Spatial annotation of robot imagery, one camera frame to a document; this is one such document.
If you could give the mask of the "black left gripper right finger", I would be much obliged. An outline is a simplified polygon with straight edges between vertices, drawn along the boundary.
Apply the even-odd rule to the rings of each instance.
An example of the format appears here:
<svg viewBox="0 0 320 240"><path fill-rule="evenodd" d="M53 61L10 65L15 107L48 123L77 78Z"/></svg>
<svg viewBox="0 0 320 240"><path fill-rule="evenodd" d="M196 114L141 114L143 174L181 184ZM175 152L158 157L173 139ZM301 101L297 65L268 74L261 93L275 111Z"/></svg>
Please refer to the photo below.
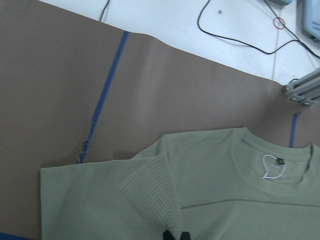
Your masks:
<svg viewBox="0 0 320 240"><path fill-rule="evenodd" d="M183 231L180 236L180 240L191 240L191 235L187 231Z"/></svg>

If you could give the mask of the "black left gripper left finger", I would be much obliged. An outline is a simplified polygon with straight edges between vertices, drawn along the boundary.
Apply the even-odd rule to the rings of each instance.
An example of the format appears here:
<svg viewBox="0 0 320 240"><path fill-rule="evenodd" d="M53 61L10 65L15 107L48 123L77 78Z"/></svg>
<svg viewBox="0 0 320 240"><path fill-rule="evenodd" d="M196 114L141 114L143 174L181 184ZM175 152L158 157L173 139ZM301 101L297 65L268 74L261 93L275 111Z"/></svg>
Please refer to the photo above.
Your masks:
<svg viewBox="0 0 320 240"><path fill-rule="evenodd" d="M162 233L163 240L175 240L174 230L169 225L166 225Z"/></svg>

